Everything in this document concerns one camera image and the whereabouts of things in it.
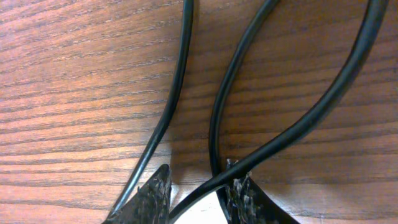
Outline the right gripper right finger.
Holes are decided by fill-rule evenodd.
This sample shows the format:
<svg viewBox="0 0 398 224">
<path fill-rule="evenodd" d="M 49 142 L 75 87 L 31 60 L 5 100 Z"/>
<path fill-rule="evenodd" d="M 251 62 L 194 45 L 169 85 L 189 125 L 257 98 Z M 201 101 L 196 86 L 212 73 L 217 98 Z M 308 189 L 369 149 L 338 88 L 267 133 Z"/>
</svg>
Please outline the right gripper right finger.
<svg viewBox="0 0 398 224">
<path fill-rule="evenodd" d="M 226 188 L 228 223 L 299 224 L 252 180 L 251 173 L 234 179 Z"/>
</svg>

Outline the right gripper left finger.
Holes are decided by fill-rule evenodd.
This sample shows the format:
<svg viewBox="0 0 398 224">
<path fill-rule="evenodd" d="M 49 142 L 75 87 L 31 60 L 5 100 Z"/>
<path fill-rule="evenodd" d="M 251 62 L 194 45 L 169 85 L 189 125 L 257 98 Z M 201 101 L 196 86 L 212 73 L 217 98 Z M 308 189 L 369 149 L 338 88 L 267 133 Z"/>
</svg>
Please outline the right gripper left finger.
<svg viewBox="0 0 398 224">
<path fill-rule="evenodd" d="M 171 169 L 162 164 L 120 211 L 103 224 L 169 223 Z"/>
</svg>

